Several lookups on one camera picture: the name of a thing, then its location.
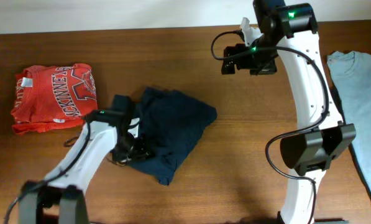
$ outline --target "folded red shirt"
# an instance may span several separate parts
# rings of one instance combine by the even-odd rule
[[[16,78],[17,99],[11,111],[16,134],[79,126],[82,116],[97,109],[96,87],[87,64],[34,65]]]

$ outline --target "wooden surface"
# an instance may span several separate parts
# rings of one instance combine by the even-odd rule
[[[371,54],[371,21],[327,22],[320,26],[321,54],[358,50]],[[218,111],[218,119],[176,172],[169,187],[130,167],[103,161],[86,193],[89,217],[104,223],[225,223],[276,217],[287,180],[264,156],[266,142],[296,128],[285,69],[251,77],[247,71],[220,75],[212,39],[236,27],[103,30],[0,35],[0,223],[28,179],[40,180],[64,157],[64,140],[80,129],[15,136],[10,110],[14,74],[30,65],[88,63],[100,108],[115,94],[139,99],[145,86],[177,89]],[[239,42],[224,37],[217,54]],[[285,169],[278,144],[272,157]],[[318,194],[316,218],[371,223],[371,201],[349,151],[332,163]],[[12,213],[16,223],[17,209]]]

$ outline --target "cable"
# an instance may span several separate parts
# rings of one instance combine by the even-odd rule
[[[282,176],[284,176],[286,178],[289,178],[289,179],[294,179],[294,180],[308,180],[308,181],[311,182],[312,189],[313,189],[313,204],[312,204],[312,208],[311,208],[311,215],[309,216],[309,221],[308,221],[308,224],[310,224],[311,221],[312,221],[312,219],[313,219],[313,217],[314,217],[315,204],[316,204],[316,195],[317,195],[317,192],[316,192],[316,182],[315,182],[315,180],[313,180],[313,179],[311,179],[309,177],[297,177],[297,176],[289,175],[289,174],[284,173],[280,169],[278,169],[273,164],[273,162],[271,161],[271,158],[270,158],[270,155],[269,155],[269,147],[270,147],[270,145],[273,142],[275,142],[278,139],[285,138],[285,137],[288,137],[288,136],[292,136],[292,135],[295,135],[295,134],[307,133],[308,131],[310,131],[310,130],[312,130],[314,128],[317,128],[326,119],[326,116],[329,113],[329,93],[328,93],[328,90],[326,88],[326,82],[324,80],[324,76],[323,76],[322,72],[320,71],[320,69],[318,68],[318,66],[315,64],[315,61],[314,60],[312,60],[309,56],[307,56],[303,52],[300,52],[298,50],[291,49],[291,48],[288,48],[288,47],[279,47],[279,46],[274,46],[274,47],[254,47],[253,50],[250,49],[248,51],[241,52],[241,53],[235,54],[235,55],[231,55],[229,57],[217,57],[214,54],[213,47],[214,47],[215,41],[218,39],[218,37],[220,37],[222,35],[224,35],[224,33],[219,34],[213,40],[213,42],[211,44],[211,54],[217,60],[235,59],[235,58],[243,57],[245,55],[254,54],[254,53],[259,52],[259,51],[284,50],[284,51],[287,51],[287,52],[292,52],[292,53],[298,54],[298,55],[302,56],[303,58],[305,58],[307,60],[307,62],[309,62],[312,65],[312,67],[315,69],[315,71],[316,71],[316,73],[318,75],[319,81],[320,81],[321,86],[322,86],[322,89],[323,89],[323,95],[324,95],[324,111],[321,113],[320,119],[316,123],[312,124],[311,126],[308,126],[308,127],[305,127],[305,128],[301,128],[301,129],[298,129],[298,130],[295,130],[295,131],[290,131],[290,132],[287,132],[287,133],[279,134],[278,136],[275,136],[274,138],[272,138],[271,140],[269,140],[268,143],[267,143],[267,145],[265,146],[265,157],[267,158],[268,163],[270,164],[270,166],[276,172],[278,172],[280,175],[282,175]]]
[[[27,189],[26,191],[24,191],[21,194],[19,194],[18,197],[16,199],[14,199],[14,201],[12,201],[11,204],[9,205],[9,207],[7,209],[7,212],[6,212],[6,215],[4,216],[4,224],[8,224],[9,223],[10,213],[11,213],[12,209],[16,206],[16,203],[20,202],[28,193],[30,193],[30,192],[32,192],[34,190],[37,190],[37,189],[40,189],[40,188],[46,186],[49,182],[51,182],[53,180],[57,180],[58,178],[60,178],[63,175],[65,175],[68,172],[68,170],[70,170],[75,165],[75,163],[78,161],[78,159],[82,155],[83,151],[86,149],[87,144],[88,144],[88,141],[90,140],[90,136],[91,136],[90,122],[87,119],[85,119],[85,120],[86,120],[86,124],[87,124],[87,129],[88,129],[88,132],[87,132],[87,135],[86,135],[86,139],[85,139],[85,143],[81,147],[81,149],[80,149],[79,153],[76,155],[76,157],[69,164],[69,166],[67,168],[65,168],[63,171],[61,171],[55,177],[52,177],[52,178],[50,178],[48,180],[41,180],[39,183],[37,183],[36,185],[34,185],[33,187],[31,187],[30,189]]]

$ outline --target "white wall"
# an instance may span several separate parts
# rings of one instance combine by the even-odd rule
[[[256,24],[253,0],[0,0],[0,34]],[[371,19],[371,0],[308,2],[318,21]]]

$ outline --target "light blue cloth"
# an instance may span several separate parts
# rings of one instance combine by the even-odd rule
[[[352,142],[360,170],[371,192],[371,55],[336,52],[327,64],[342,101],[347,124],[354,123]]]

